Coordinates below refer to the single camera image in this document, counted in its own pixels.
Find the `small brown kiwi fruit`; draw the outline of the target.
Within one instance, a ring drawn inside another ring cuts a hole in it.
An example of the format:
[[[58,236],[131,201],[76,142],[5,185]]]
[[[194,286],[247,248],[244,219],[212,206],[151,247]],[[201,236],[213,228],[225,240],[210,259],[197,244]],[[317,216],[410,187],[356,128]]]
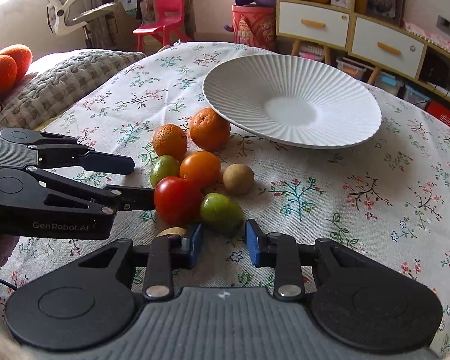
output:
[[[185,236],[187,234],[187,230],[181,227],[171,227],[165,230],[162,230],[157,234],[157,237],[160,236]]]

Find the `green fruit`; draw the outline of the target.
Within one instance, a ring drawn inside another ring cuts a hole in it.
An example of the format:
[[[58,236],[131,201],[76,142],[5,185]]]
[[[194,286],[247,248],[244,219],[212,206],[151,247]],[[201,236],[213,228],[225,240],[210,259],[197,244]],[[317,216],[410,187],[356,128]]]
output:
[[[200,209],[201,222],[210,230],[233,237],[245,222],[245,215],[240,205],[220,193],[205,195]]]
[[[157,184],[168,176],[179,175],[180,162],[173,156],[165,154],[158,157],[150,170],[149,180],[155,188]]]

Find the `mandarin orange front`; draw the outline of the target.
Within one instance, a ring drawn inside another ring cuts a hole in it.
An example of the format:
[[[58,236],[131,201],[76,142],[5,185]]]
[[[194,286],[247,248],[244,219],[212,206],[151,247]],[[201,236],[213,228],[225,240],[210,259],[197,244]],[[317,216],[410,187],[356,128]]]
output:
[[[170,155],[181,161],[188,150],[188,138],[181,127],[165,124],[154,131],[152,145],[158,156]]]

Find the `mandarin orange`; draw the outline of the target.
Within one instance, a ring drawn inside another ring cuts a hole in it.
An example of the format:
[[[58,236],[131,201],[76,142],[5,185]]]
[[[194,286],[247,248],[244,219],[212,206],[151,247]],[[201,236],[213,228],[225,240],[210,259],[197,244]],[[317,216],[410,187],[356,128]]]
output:
[[[188,138],[181,127],[165,124],[154,131],[152,145],[158,156],[170,155],[181,161],[188,150]]]
[[[189,135],[194,144],[206,151],[224,149],[231,132],[230,123],[211,107],[203,108],[190,119]]]

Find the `grey knitted blanket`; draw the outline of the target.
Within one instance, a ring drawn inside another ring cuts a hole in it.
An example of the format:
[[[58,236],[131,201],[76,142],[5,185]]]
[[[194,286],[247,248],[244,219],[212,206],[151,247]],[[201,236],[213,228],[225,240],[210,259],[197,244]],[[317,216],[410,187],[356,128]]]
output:
[[[141,52],[76,49],[36,60],[2,101],[0,130],[39,127],[144,57]]]

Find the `floral tablecloth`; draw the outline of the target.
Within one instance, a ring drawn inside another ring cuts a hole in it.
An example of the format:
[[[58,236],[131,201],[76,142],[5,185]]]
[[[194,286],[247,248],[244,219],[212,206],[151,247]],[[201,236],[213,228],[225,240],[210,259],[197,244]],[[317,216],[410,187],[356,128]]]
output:
[[[201,91],[215,66],[255,49],[188,43],[133,63],[75,103],[48,127],[99,151],[127,155],[136,171],[65,168],[63,176],[100,187],[149,185],[152,135],[186,128],[206,107]],[[255,182],[237,198],[266,233],[303,244],[328,237],[427,285],[442,305],[433,350],[450,355],[450,128],[416,106],[374,88],[382,124],[372,139],[340,150],[307,150],[233,128],[218,153],[224,166],[246,164]]]

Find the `red tomato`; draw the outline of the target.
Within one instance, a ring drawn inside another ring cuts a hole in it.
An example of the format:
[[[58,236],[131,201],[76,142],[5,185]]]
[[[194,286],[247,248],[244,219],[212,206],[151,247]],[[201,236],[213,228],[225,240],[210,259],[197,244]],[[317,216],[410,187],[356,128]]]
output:
[[[170,226],[197,222],[203,194],[192,181],[167,176],[154,188],[153,201],[158,216]]]

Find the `white office chair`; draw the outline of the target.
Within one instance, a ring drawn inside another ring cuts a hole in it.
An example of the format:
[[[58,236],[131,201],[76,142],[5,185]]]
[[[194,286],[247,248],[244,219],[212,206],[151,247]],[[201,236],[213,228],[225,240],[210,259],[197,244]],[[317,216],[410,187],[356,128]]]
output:
[[[91,31],[88,29],[88,24],[99,18],[105,18],[105,16],[111,15],[117,10],[119,5],[116,2],[108,2],[90,10],[85,10],[72,17],[71,8],[78,1],[47,0],[47,23],[50,31],[57,36],[65,36],[74,31],[82,30],[86,47],[91,49],[92,39],[90,38]]]

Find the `orange tomato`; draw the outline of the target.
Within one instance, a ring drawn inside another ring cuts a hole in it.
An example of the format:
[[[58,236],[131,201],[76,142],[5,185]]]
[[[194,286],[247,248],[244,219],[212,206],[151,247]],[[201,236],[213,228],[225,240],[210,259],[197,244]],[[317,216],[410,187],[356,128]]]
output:
[[[219,158],[208,152],[198,151],[188,155],[180,164],[179,176],[192,181],[201,189],[213,185],[221,174]]]

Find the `red plastic chair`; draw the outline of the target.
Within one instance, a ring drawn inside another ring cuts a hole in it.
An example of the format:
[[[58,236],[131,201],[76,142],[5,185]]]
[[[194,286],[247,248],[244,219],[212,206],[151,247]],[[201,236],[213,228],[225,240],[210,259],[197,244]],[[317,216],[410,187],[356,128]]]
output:
[[[163,47],[171,46],[171,34],[175,33],[180,41],[192,41],[184,32],[185,0],[154,0],[157,14],[156,21],[151,24],[141,24],[133,31],[137,36],[137,50],[143,51],[145,36],[151,36]]]

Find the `red box under cabinet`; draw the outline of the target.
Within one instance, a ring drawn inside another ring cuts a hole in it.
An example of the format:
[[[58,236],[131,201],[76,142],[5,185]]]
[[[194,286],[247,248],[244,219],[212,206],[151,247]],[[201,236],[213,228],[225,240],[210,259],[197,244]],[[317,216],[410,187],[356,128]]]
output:
[[[443,124],[450,127],[450,106],[439,102],[437,100],[432,100],[428,103],[425,110],[435,118],[439,119]]]

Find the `white ribbed plate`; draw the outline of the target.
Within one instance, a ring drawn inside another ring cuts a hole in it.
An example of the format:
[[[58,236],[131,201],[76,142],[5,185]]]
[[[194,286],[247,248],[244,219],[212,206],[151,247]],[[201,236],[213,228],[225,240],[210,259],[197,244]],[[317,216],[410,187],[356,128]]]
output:
[[[373,137],[381,109],[362,82],[325,63],[290,55],[230,59],[202,85],[214,111],[236,127],[295,147],[331,150]]]

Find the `red toy bucket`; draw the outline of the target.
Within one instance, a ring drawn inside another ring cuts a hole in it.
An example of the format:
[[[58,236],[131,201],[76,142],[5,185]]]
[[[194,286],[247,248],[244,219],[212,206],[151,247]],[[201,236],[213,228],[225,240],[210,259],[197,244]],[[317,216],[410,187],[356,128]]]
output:
[[[232,32],[236,44],[276,51],[274,7],[232,5]]]

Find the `wooden shelf cabinet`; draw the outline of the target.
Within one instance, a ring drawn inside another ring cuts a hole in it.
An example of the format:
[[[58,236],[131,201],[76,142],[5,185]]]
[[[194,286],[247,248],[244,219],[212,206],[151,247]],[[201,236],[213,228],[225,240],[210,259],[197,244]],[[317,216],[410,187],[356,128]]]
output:
[[[394,72],[450,103],[450,90],[424,78],[424,62],[435,55],[450,63],[450,50],[430,38],[357,11],[360,0],[348,7],[311,0],[276,0],[276,35],[293,41],[297,56],[303,42],[322,47],[324,61],[331,63],[331,51],[340,50],[371,64],[373,84],[380,71]]]

